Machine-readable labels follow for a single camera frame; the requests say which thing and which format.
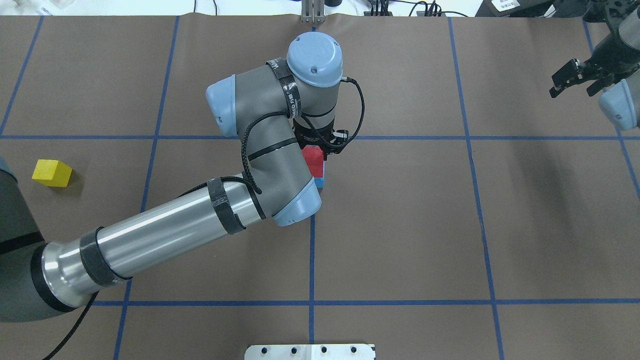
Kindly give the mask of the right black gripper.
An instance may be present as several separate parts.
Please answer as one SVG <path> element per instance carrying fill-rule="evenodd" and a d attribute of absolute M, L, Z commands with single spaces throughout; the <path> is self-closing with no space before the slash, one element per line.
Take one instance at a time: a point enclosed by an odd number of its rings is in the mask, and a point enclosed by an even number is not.
<path fill-rule="evenodd" d="M 576 58 L 570 59 L 551 75 L 553 86 L 549 94 L 555 99 L 567 88 L 593 81 L 586 89 L 587 95 L 593 97 L 633 75 L 639 68 L 639 61 L 638 45 L 628 43 L 618 33 L 608 34 L 594 48 L 590 59 L 584 63 Z"/>

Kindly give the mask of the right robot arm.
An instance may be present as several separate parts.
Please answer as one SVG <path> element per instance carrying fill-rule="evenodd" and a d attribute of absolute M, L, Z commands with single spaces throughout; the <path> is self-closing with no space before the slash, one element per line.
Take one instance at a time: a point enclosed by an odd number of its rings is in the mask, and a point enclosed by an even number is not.
<path fill-rule="evenodd" d="M 565 89 L 591 82 L 587 95 L 600 91 L 599 109 L 620 131 L 639 127 L 640 18 L 637 0 L 588 0 L 583 20 L 606 23 L 608 35 L 598 43 L 589 59 L 570 59 L 552 76 L 551 98 Z"/>

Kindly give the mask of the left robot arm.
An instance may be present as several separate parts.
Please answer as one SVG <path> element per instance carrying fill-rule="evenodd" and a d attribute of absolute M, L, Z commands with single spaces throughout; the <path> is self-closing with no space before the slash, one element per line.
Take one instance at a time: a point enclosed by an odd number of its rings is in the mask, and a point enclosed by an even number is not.
<path fill-rule="evenodd" d="M 225 137 L 238 137 L 242 172 L 66 243 L 45 239 L 16 176 L 1 161 L 1 321 L 31 322 L 88 305 L 98 292 L 213 240 L 272 219 L 309 218 L 322 199 L 302 148 L 339 152 L 334 130 L 343 51 L 329 34 L 297 35 L 286 57 L 211 84 L 206 100 Z"/>

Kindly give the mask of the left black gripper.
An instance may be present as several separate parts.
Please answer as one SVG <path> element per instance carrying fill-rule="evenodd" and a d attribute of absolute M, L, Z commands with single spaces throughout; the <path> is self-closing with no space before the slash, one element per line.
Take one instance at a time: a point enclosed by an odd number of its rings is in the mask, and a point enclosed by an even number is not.
<path fill-rule="evenodd" d="M 320 150 L 322 150 L 323 162 L 326 162 L 329 155 L 332 153 L 332 149 L 329 148 L 327 144 L 335 145 L 335 118 L 333 117 L 331 120 L 320 120 L 319 118 L 308 117 L 308 120 L 311 122 L 311 125 L 313 125 L 315 130 L 313 130 L 302 117 L 294 119 L 293 132 L 295 139 L 301 149 L 305 146 L 320 147 Z"/>

